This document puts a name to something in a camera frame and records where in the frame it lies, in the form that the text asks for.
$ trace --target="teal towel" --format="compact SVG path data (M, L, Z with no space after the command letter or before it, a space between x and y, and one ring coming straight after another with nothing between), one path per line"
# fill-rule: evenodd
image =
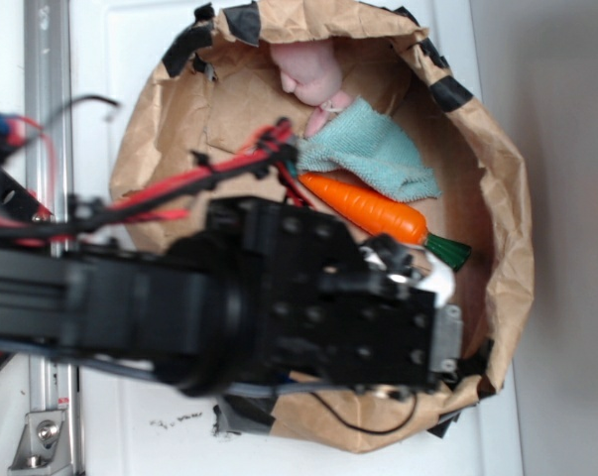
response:
M362 98L308 140L299 141L300 172L345 169L395 201L440 195L413 141Z

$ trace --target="toy carrot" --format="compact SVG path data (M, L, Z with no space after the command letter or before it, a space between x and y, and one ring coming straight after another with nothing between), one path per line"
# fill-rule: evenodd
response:
M303 174L299 180L314 195L371 235L387 233L402 243L423 245L453 271L459 270L470 256L470 246L429 233L424 215L375 190L313 173Z

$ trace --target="bolt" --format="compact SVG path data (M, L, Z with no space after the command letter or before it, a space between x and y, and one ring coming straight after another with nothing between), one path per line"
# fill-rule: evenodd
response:
M317 306L308 307L305 315L307 316L307 320L314 324L321 324L325 320L324 311Z
M37 436L42 442L50 441L59 435L59 427L53 421L42 421L37 428Z
M416 349L411 353L411 360L416 365L423 365L426 354L421 349Z
M373 307L365 307L361 311L362 317L368 321L373 321L376 318L376 309Z
M41 458L41 455L39 454L33 454L32 456L28 457L28 459L25 462L26 467L34 469L34 468L40 468L41 466L43 466L43 459Z
M298 218L294 218L293 216L289 216L285 218L281 224L284 231L290 233L291 235L298 235L302 232L302 224Z
M40 223L42 221L48 221L48 219L44 215L35 213L34 215L32 215L32 221L34 221L35 223Z
M460 322L461 321L461 310L456 305L450 305L448 307L448 317L452 321Z
M445 359L441 362L442 372L454 372L457 370L457 364L453 359Z
M371 360L374 353L372 352L371 348L367 347L366 345L361 345L356 349L356 354L363 360Z
M328 240L333 236L333 231L330 226L327 225L318 225L314 229L316 236L321 240Z
M290 305L287 302L275 302L272 306L272 312L276 317L286 318L290 315Z
M426 329L428 326L428 319L424 314L418 314L414 317L414 324L420 329Z

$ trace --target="black cable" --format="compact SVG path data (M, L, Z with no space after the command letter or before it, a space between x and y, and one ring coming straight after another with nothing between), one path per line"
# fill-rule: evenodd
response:
M337 386L326 382L304 382L279 385L260 385L235 383L222 392L224 395L246 399L269 399L289 394L310 394L313 392L344 391L349 387Z
M221 180L232 179L262 167L271 166L288 153L288 147L289 146L283 146L278 152L273 153L270 157L262 161L254 162L223 172L215 172L211 176L201 178L194 183L184 184L183 186L171 190L168 193L150 198L141 203L121 209L107 209L94 216L82 220L70 221L67 223L46 223L22 228L0 227L0 240L18 240L28 238L45 240L55 236L75 236L79 233L91 233L102 226L112 223L120 223L125 219L135 216L139 213L157 208L158 206L165 204L181 195L195 194L201 190L212 188Z
M73 99L70 99L68 102L66 102L65 104L63 104L59 109L57 109L57 111L54 112L48 118L48 120L46 121L45 124L42 124L43 131L47 131L50 128L52 128L52 126L54 125L54 123L57 122L73 106L75 106L76 104L79 104L81 102L87 102L87 101L102 102L102 103L105 103L105 104L109 104L110 106L115 107L116 109L118 107L120 107L120 103L118 101L116 101L114 99L110 99L110 98L105 97L105 96L100 96L98 94L85 94L83 96L74 97ZM37 139L39 139L40 136L41 136L40 133L33 134L32 136L30 136L29 138L27 138L25 140L25 142L23 143L23 145L19 149L23 149L24 147L28 147L30 144L32 144L32 142L34 142Z
M36 342L23 342L0 338L0 351L10 354L24 353L43 356L49 360L64 364L88 367L100 372L126 377L145 382L158 382L155 374L149 370L136 369L117 362L97 359L94 357L79 357L73 352L67 353L62 349L55 349Z
M413 419L414 415L416 414L416 409L418 408L418 396L416 394L412 394L412 398L414 399L414 407L411 410L411 413L409 414L409 416L407 416L407 418L402 423L400 423L398 426L393 427L391 429L374 430L374 429L363 428L361 426L356 426L355 424L352 424L349 421L346 421L320 395L315 394L315 393L310 393L310 395L312 395L315 399L317 399L320 402L320 404L323 405L332 414L332 416L334 418L336 418L343 426L345 426L349 429L353 429L354 431L360 431L361 433L371 434L374 436L387 436L389 434L395 433L396 431L400 431L402 428L407 426L407 424L409 424L409 422Z

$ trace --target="black tape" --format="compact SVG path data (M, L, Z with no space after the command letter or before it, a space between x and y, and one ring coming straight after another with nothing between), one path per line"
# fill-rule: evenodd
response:
M197 72L206 72L206 67L208 66L208 63L206 61L204 61L203 59L201 59L200 57L198 57L197 55L195 55L192 58L192 68L197 71Z
M389 10L388 8L385 8L385 10L396 13L402 17L407 17L409 20L411 20L412 22L414 22L416 25L419 26L418 19L416 17L414 17L414 14L411 13L409 10L407 10L405 7L400 7L400 8L397 8L396 10Z
M418 43L418 45L421 47L423 53L428 56L430 60L433 61L433 64L435 64L437 67L441 67L442 69L447 69L450 67L446 58L439 53L430 38L422 40Z
M210 22L192 25L179 34L162 57L162 64L167 69L169 77L178 76L197 50L212 46L212 29L213 24Z
M246 45L259 46L261 16L256 2L241 7L224 8L223 13L228 21L230 33L235 38Z
M432 84L430 94L444 112L453 112L473 98L472 93L453 76L447 76Z
M211 3L206 3L195 9L195 23L207 22L215 18L215 10Z
M276 419L271 415L276 398L247 399L242 397L217 397L215 415L218 433L270 434Z
M439 417L439 423L431 429L427 431L432 434L433 436L437 436L440 439L443 439L446 434L448 433L448 429L453 423L457 423L459 421L459 416L461 415L462 410L458 410L457 412L451 412L450 414L444 414Z

